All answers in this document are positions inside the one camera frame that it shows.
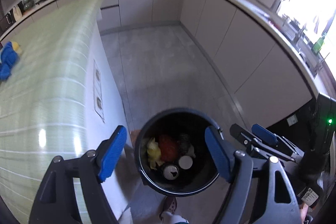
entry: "human hand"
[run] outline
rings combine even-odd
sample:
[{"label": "human hand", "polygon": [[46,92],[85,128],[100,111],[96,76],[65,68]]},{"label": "human hand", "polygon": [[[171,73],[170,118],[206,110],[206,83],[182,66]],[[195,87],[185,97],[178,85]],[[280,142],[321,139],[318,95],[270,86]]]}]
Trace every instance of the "human hand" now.
[{"label": "human hand", "polygon": [[307,212],[308,212],[308,205],[306,203],[303,203],[302,206],[300,206],[300,217],[301,217],[301,223],[303,224],[303,222],[305,221]]}]

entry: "bright window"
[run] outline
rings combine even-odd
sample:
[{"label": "bright window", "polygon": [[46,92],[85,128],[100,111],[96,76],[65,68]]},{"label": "bright window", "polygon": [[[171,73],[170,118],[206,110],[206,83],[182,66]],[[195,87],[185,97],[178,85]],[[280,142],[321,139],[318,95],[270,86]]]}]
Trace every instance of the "bright window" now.
[{"label": "bright window", "polygon": [[[336,0],[285,0],[285,2],[287,3],[281,8],[279,15],[285,14],[292,20],[296,19],[300,27],[307,23],[305,34],[313,44],[321,37],[327,21],[336,9]],[[336,78],[336,18],[330,26],[320,53]]]},{"label": "bright window", "polygon": [[335,0],[290,0],[285,14],[291,19],[296,19],[302,27],[307,23],[307,36],[315,43],[321,36],[327,21],[336,8]]}]

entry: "sink faucet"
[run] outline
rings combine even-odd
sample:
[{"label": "sink faucet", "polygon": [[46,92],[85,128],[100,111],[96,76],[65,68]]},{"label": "sink faucet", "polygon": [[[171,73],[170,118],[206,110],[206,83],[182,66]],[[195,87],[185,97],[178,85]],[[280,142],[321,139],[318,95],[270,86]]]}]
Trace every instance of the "sink faucet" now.
[{"label": "sink faucet", "polygon": [[307,26],[307,23],[305,23],[303,25],[303,27],[297,32],[297,34],[295,35],[294,39],[292,40],[292,44],[293,45],[296,45],[296,43],[299,41],[299,39],[301,38],[302,34],[303,34],[303,31],[304,30],[307,30],[306,29],[306,26]]}]

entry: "metal bolt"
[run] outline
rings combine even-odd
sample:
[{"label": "metal bolt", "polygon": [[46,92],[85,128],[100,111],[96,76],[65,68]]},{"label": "metal bolt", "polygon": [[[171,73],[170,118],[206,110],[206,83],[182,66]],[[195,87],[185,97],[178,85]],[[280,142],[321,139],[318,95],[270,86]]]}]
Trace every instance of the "metal bolt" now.
[{"label": "metal bolt", "polygon": [[62,157],[61,156],[56,156],[52,161],[55,162],[55,163],[58,163],[62,160]]},{"label": "metal bolt", "polygon": [[237,157],[245,157],[245,155],[246,155],[245,152],[242,151],[242,150],[237,150],[235,152],[235,154],[236,154]]},{"label": "metal bolt", "polygon": [[276,164],[279,161],[279,159],[276,156],[270,156],[269,160],[274,164]]},{"label": "metal bolt", "polygon": [[91,158],[91,157],[94,157],[96,155],[96,150],[89,150],[86,152],[86,155]]}]

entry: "black trash can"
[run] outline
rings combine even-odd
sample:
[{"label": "black trash can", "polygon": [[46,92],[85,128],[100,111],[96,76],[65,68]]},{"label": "black trash can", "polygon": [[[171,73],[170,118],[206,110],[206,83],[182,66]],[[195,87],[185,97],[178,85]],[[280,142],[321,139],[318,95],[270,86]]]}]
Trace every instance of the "black trash can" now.
[{"label": "black trash can", "polygon": [[[208,126],[219,129],[218,124],[207,115],[188,108],[165,110],[151,118],[141,129],[134,148],[134,156],[142,181],[155,191],[167,196],[190,196],[202,192],[218,177],[216,166],[204,139]],[[196,158],[188,170],[180,171],[175,180],[167,180],[162,170],[149,167],[147,143],[153,137],[165,134],[177,140],[181,133],[190,136]]]}]

